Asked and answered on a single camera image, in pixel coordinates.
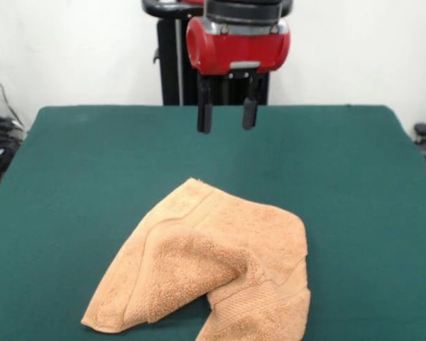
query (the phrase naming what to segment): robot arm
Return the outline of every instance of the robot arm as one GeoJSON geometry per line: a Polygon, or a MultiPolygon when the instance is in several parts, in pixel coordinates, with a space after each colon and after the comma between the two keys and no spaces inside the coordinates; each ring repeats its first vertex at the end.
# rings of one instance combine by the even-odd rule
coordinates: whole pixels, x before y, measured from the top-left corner
{"type": "Polygon", "coordinates": [[[288,55],[290,31],[281,18],[291,12],[292,4],[292,0],[143,0],[151,15],[190,18],[186,39],[191,66],[198,71],[199,132],[210,132],[211,81],[218,77],[248,79],[243,127],[256,125],[263,76],[280,68],[288,55]]]}

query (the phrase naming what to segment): terry cloth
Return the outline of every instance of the terry cloth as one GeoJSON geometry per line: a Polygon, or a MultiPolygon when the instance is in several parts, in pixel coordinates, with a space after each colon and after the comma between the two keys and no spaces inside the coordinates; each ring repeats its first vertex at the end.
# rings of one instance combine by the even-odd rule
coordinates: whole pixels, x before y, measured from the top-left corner
{"type": "Polygon", "coordinates": [[[305,228],[297,216],[189,179],[138,224],[82,324],[121,332],[207,294],[197,341],[291,341],[305,332],[305,228]]]}

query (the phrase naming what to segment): green table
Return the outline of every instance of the green table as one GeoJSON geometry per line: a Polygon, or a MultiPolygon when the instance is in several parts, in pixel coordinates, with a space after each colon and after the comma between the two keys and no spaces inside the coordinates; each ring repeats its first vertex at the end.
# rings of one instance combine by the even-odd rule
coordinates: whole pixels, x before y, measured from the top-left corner
{"type": "Polygon", "coordinates": [[[0,187],[0,341],[194,340],[204,298],[103,335],[80,318],[142,216],[189,177],[305,221],[306,340],[426,340],[426,162],[385,107],[43,109],[0,187]]]}

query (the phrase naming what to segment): black cable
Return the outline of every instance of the black cable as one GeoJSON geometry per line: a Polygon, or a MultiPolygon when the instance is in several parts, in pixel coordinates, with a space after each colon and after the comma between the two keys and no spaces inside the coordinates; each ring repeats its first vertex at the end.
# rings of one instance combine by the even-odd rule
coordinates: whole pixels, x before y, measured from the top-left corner
{"type": "Polygon", "coordinates": [[[23,123],[17,113],[14,111],[14,109],[11,107],[11,105],[8,102],[8,97],[6,97],[5,87],[0,83],[0,89],[1,89],[1,95],[3,96],[3,100],[6,104],[6,106],[9,108],[9,111],[13,114],[14,118],[19,122],[21,126],[23,126],[23,123]]]}

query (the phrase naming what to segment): crumpled towel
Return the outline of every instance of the crumpled towel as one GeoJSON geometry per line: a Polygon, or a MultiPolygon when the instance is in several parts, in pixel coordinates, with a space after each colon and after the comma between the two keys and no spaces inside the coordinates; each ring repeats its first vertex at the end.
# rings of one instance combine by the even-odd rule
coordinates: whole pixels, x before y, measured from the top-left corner
{"type": "Polygon", "coordinates": [[[197,341],[301,340],[307,322],[305,228],[294,214],[189,179],[126,240],[82,324],[121,332],[207,294],[197,341]]]}

